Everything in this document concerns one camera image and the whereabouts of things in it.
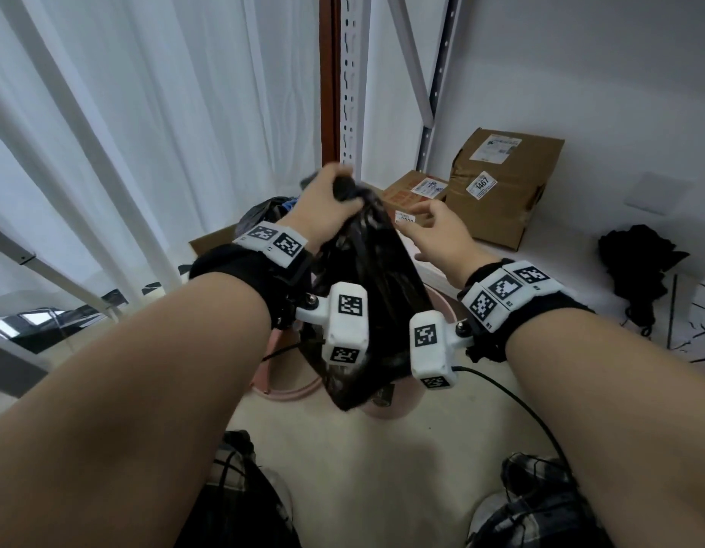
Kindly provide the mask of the white wall plate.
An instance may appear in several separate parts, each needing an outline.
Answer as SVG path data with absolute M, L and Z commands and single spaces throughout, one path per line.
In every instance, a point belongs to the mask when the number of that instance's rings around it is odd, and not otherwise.
M 690 180 L 645 172 L 624 198 L 624 205 L 666 217 L 677 208 L 694 185 Z

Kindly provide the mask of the crumpled black bin bag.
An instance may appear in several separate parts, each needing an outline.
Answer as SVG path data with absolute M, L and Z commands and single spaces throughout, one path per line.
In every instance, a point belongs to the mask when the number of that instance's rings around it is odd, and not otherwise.
M 293 209 L 297 201 L 297 196 L 275 196 L 256 204 L 244 213 L 236 224 L 234 238 L 239 238 L 263 221 L 269 223 L 278 222 Z

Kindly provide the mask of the person's right hand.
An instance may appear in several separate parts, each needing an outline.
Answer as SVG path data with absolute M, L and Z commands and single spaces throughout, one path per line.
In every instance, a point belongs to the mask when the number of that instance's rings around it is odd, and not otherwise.
M 423 226 L 413 222 L 400 223 L 398 228 L 420 252 L 438 249 L 445 253 L 444 264 L 432 264 L 447 278 L 449 284 L 461 290 L 474 272 L 489 264 L 500 262 L 471 238 L 467 227 L 455 212 L 439 200 L 413 205 L 413 214 L 427 214 Z

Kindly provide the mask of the plaid trousers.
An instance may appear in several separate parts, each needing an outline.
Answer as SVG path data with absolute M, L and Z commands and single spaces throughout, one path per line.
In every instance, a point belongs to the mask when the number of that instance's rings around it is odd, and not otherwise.
M 507 503 L 470 548 L 615 548 L 562 460 L 516 452 L 500 477 Z M 228 430 L 174 548 L 302 548 L 278 502 L 249 433 Z

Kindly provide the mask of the white shoe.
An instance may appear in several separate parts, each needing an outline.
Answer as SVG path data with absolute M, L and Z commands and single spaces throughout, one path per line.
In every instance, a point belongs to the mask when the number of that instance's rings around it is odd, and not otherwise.
M 279 498 L 277 503 L 277 511 L 279 515 L 283 518 L 284 524 L 290 530 L 294 529 L 293 526 L 293 498 L 291 491 L 287 485 L 287 482 L 282 478 L 282 476 L 272 468 L 268 466 L 260 467 L 261 473 L 266 477 L 266 480 L 271 485 L 276 493 L 276 497 Z
M 485 497 L 475 508 L 467 532 L 465 548 L 470 548 L 474 535 L 498 510 L 508 502 L 506 492 L 500 490 Z

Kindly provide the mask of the person's right forearm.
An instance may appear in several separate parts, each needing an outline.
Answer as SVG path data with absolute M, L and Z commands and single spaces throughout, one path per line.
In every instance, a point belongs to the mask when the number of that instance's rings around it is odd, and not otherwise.
M 539 315 L 507 360 L 617 548 L 705 548 L 705 374 L 602 316 Z

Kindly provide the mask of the black folded umbrella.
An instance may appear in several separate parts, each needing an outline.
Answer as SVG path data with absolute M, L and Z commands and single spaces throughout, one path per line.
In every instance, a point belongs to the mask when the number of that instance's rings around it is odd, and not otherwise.
M 614 294 L 627 301 L 627 320 L 649 337 L 656 322 L 654 302 L 668 293 L 665 274 L 689 253 L 645 224 L 608 232 L 599 238 L 597 249 Z

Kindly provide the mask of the white perforated shelf post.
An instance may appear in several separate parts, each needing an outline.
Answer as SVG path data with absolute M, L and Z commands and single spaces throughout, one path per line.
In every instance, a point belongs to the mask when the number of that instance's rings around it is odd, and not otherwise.
M 368 40 L 372 0 L 340 0 L 339 151 L 362 176 Z

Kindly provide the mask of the small brown cardboard box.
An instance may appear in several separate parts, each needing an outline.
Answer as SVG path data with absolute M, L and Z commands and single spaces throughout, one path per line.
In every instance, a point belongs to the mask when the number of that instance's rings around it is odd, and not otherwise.
M 388 186 L 380 199 L 393 223 L 402 221 L 423 225 L 427 214 L 413 214 L 410 208 L 427 200 L 445 201 L 448 181 L 419 171 L 410 171 Z

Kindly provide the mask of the pink plastic bin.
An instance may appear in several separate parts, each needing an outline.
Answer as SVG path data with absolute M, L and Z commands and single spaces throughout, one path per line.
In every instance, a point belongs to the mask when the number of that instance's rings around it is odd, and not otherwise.
M 324 390 L 322 379 L 308 365 L 299 349 L 293 348 L 298 341 L 298 326 L 272 332 L 266 354 L 274 354 L 274 357 L 263 361 L 257 368 L 249 387 L 255 394 L 286 403 Z M 358 408 L 376 419 L 400 419 L 418 406 L 425 390 L 412 377 L 399 379 Z

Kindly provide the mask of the large brown cardboard box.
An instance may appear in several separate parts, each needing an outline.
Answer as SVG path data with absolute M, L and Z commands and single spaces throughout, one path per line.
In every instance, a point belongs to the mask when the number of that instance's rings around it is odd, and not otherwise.
M 445 203 L 471 237 L 517 251 L 564 139 L 477 128 L 453 159 Z

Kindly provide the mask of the thin black rod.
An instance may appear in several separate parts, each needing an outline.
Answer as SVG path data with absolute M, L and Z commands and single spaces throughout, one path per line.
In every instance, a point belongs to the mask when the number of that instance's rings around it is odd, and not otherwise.
M 668 350 L 672 349 L 671 346 L 672 346 L 672 340 L 673 340 L 673 328 L 674 328 L 675 312 L 676 312 L 677 287 L 678 287 L 678 274 L 675 273 L 672 278 L 671 290 L 670 290 L 670 303 L 669 303 L 669 313 L 668 313 L 668 331 L 667 331 L 667 338 L 666 338 L 666 348 Z

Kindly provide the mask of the black plastic bag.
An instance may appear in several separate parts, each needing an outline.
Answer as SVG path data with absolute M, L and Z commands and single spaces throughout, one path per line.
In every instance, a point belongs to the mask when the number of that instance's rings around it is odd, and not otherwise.
M 362 287 L 368 303 L 368 348 L 359 364 L 329 364 L 322 358 L 321 326 L 304 324 L 300 351 L 334 405 L 349 411 L 412 376 L 410 320 L 434 306 L 378 195 L 346 176 L 335 178 L 333 195 L 339 201 L 362 199 L 364 205 L 314 258 L 311 293 L 329 297 L 340 282 Z

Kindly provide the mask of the person's left forearm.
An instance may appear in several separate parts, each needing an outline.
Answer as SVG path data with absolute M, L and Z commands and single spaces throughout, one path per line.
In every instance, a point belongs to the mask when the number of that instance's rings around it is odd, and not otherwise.
M 0 414 L 0 548 L 171 548 L 265 354 L 263 298 L 192 279 Z

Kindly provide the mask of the white diagonal shelf brace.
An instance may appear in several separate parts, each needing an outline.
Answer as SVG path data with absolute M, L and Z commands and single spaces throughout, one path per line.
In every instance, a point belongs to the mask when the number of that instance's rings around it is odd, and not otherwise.
M 429 91 L 424 80 L 406 2 L 405 0 L 387 0 L 387 2 L 423 126 L 433 128 L 434 113 L 431 109 Z

